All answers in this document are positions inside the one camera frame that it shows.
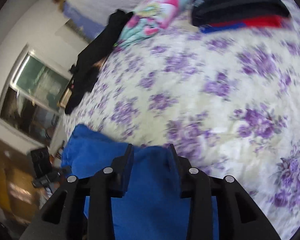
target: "window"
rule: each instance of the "window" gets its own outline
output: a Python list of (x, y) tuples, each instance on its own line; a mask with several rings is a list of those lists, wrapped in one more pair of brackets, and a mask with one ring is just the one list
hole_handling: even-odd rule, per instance
[(0, 121), (23, 137), (49, 146), (62, 113), (58, 102), (68, 83), (69, 78), (26, 46), (2, 92)]

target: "round metal bolt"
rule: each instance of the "round metal bolt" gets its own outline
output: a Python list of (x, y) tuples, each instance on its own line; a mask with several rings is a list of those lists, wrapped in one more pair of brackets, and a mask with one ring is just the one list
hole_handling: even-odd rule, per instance
[(68, 179), (67, 179), (68, 182), (75, 182), (76, 180), (77, 180), (77, 177), (73, 176), (73, 175), (69, 176)]
[(198, 170), (197, 168), (190, 168), (190, 169), (189, 169), (189, 172), (190, 172), (191, 174), (197, 174), (197, 173), (199, 172), (199, 170)]
[(229, 182), (229, 183), (234, 182), (234, 177), (232, 177), (232, 176), (226, 176), (226, 182)]
[(103, 173), (105, 174), (109, 174), (109, 173), (112, 173), (113, 169), (111, 167), (106, 167), (103, 169)]

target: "floral bedsheet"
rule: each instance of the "floral bedsheet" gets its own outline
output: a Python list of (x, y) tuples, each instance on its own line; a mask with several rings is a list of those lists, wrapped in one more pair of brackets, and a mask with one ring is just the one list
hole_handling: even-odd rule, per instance
[(284, 29), (201, 34), (188, 11), (113, 53), (64, 117), (134, 145), (173, 143), (210, 176), (233, 175), (282, 239), (300, 226), (300, 10)]

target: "stack of folded clothes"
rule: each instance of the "stack of folded clothes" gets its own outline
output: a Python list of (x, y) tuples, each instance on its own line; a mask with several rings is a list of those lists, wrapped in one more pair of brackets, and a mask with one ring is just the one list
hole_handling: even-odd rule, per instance
[(203, 33), (244, 27), (280, 28), (290, 17), (281, 0), (194, 0), (192, 24)]

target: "black cloth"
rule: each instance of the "black cloth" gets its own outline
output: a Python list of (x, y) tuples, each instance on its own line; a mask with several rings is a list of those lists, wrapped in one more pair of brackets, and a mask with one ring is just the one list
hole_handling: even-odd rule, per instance
[(192, 24), (200, 27), (267, 15), (289, 17), (290, 13), (281, 0), (194, 0)]
[(119, 39), (123, 27), (133, 16), (133, 13), (125, 13), (117, 10), (111, 14), (107, 27), (98, 35), (79, 55), (77, 64), (71, 67), (73, 74), (72, 94), (65, 109), (66, 114), (71, 114), (79, 105), (86, 92), (91, 92), (98, 80), (98, 68), (92, 65), (108, 56), (114, 44)]

